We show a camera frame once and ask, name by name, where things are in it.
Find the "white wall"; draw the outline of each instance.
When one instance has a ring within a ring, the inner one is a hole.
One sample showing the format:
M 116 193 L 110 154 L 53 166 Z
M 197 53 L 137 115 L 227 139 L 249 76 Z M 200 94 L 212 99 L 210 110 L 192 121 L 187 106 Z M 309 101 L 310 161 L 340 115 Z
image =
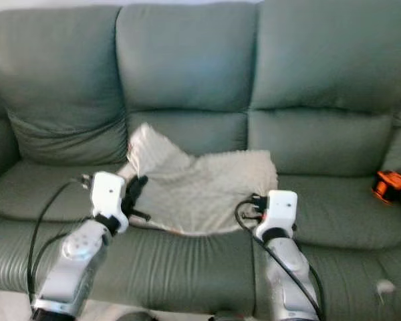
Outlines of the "white wall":
M 0 0 L 0 10 L 29 7 L 70 7 L 91 4 L 125 4 L 125 3 L 184 3 L 199 4 L 221 2 L 226 0 Z M 231 0 L 240 2 L 259 2 L 260 0 Z

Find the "sofa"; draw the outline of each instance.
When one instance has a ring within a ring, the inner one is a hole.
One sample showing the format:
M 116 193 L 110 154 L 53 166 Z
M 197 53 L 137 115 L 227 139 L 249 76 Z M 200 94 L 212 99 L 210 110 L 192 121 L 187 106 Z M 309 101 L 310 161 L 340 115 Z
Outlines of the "sofa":
M 266 0 L 0 12 L 0 290 L 25 292 L 35 220 L 81 173 L 116 171 L 147 122 L 193 155 L 270 150 L 298 194 L 295 239 L 328 320 L 401 320 L 401 1 Z M 35 253 L 89 215 L 70 185 Z M 40 261 L 37 289 L 59 242 Z M 266 255 L 243 231 L 187 237 L 130 227 L 91 298 L 270 320 Z M 378 295 L 380 280 L 393 291 Z

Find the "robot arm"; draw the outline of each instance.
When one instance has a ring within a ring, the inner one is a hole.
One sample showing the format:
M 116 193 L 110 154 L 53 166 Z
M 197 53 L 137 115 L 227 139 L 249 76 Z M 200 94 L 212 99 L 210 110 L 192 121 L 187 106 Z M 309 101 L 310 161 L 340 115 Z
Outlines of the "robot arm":
M 255 237 L 267 246 L 289 269 L 317 303 L 309 279 L 309 263 L 299 251 L 293 237 L 297 194 L 292 191 L 270 191 L 267 212 L 255 229 Z M 312 303 L 289 274 L 271 257 L 267 261 L 267 279 L 271 284 L 274 321 L 317 321 Z
M 76 319 L 112 236 L 125 232 L 128 227 L 124 212 L 129 214 L 146 182 L 146 177 L 134 179 L 125 192 L 123 177 L 107 172 L 94 175 L 89 184 L 94 219 L 64 239 L 59 257 L 33 303 L 31 320 Z

